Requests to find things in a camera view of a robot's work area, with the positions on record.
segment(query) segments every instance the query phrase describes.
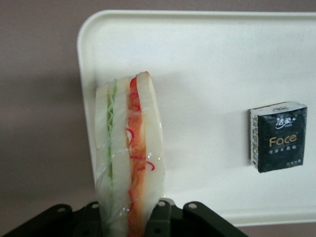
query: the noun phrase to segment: sandwich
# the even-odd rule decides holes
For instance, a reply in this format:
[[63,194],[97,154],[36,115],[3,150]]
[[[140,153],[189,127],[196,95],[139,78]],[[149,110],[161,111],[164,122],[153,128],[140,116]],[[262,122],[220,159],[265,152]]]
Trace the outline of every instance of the sandwich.
[[141,237],[163,196],[165,161],[148,72],[96,90],[96,193],[104,234]]

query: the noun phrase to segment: black tissue pack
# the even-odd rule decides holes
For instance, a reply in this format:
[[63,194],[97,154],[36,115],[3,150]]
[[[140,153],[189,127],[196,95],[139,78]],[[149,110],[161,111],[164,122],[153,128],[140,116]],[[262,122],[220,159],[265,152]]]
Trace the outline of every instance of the black tissue pack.
[[306,118],[297,102],[250,110],[251,163],[260,173],[303,165]]

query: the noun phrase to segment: plastic tray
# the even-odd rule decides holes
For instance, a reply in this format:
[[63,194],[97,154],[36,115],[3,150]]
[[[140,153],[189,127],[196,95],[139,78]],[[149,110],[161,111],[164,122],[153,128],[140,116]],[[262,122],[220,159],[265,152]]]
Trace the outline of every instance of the plastic tray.
[[[93,168],[96,86],[149,71],[168,198],[236,226],[316,221],[316,14],[107,10],[78,53]],[[248,110],[284,101],[308,106],[304,165],[259,174]]]

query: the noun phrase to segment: red pepper strip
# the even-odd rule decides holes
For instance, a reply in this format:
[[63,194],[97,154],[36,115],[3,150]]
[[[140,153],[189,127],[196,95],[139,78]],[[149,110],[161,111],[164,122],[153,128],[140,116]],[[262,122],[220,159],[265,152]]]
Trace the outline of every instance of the red pepper strip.
[[135,134],[134,134],[133,130],[129,129],[128,127],[126,128],[126,130],[130,133],[130,136],[131,136],[129,144],[128,144],[130,146],[130,144],[134,141]]
[[150,164],[150,165],[152,166],[151,171],[153,171],[153,170],[155,169],[155,165],[154,165],[153,163],[151,163],[151,162],[149,162],[149,161],[147,161],[146,163],[147,163],[147,164]]
[[136,78],[132,79],[130,83],[129,100],[127,127],[133,132],[134,139],[129,145],[131,161],[131,185],[129,196],[131,204],[128,213],[128,236],[142,237],[144,233],[142,224],[142,198],[145,179],[144,168],[146,166],[146,143],[145,134],[142,129],[143,120]]

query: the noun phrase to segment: plastic wrap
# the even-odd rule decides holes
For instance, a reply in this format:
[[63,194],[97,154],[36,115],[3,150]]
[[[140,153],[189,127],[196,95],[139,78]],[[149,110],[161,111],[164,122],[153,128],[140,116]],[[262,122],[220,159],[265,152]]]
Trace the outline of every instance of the plastic wrap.
[[162,130],[148,72],[96,90],[96,193],[109,237],[140,237],[163,196]]

